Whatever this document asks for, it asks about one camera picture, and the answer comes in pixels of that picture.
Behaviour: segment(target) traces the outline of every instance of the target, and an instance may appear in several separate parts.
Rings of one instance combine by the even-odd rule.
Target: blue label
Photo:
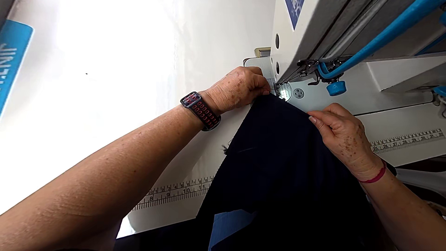
[[[0,114],[32,34],[31,27],[11,20],[0,31]]]
[[[285,0],[285,2],[286,7],[288,8],[289,17],[291,18],[291,23],[293,24],[293,29],[296,29],[297,20],[301,14],[304,0]]]

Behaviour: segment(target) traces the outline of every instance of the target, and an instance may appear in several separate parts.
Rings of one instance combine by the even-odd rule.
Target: finger
[[[268,95],[269,91],[265,90],[263,88],[255,88],[254,90],[251,91],[251,93],[253,94],[252,98],[254,99],[254,98],[256,98],[258,96],[261,96],[261,95]]]
[[[322,138],[327,140],[334,137],[333,131],[331,128],[326,125],[324,122],[322,122],[320,119],[317,119],[315,117],[309,117],[310,121],[316,126],[316,128],[319,130],[319,132],[322,135]]]
[[[245,69],[252,71],[254,74],[263,76],[262,69],[260,69],[260,67],[257,67],[257,66],[246,66]]]
[[[322,120],[326,125],[332,126],[334,123],[339,123],[340,118],[333,113],[326,111],[311,111],[307,112],[310,116],[313,116],[319,120]]]
[[[269,86],[268,80],[262,75],[255,74],[254,75],[254,87],[255,89],[260,88],[271,92],[271,87]]]
[[[342,105],[338,103],[330,104],[329,106],[325,107],[323,111],[334,113],[342,117],[353,116],[347,109],[345,109]]]

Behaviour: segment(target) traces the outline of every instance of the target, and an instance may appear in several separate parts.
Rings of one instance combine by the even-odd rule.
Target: red string bracelet
[[[378,173],[378,175],[375,178],[366,180],[366,181],[362,181],[362,180],[358,180],[358,181],[361,183],[373,183],[373,182],[379,181],[381,179],[381,177],[384,176],[384,173],[386,173],[386,169],[387,169],[387,163],[383,159],[381,159],[381,161],[383,162],[384,166],[383,166],[383,168],[381,168],[380,172]]]

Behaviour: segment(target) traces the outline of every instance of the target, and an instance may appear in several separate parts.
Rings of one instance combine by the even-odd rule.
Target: black and red watch band
[[[191,92],[180,100],[181,104],[190,109],[204,124],[202,131],[210,131],[217,127],[221,121],[221,116],[216,116],[203,98],[197,92]]]

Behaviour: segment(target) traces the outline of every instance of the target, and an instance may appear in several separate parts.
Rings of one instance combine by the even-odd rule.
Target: hand
[[[370,149],[359,119],[337,103],[308,114],[321,133],[324,144],[357,179],[365,181],[378,175],[383,163]]]
[[[248,105],[260,95],[271,91],[259,67],[237,67],[209,89],[200,92],[215,114]]]

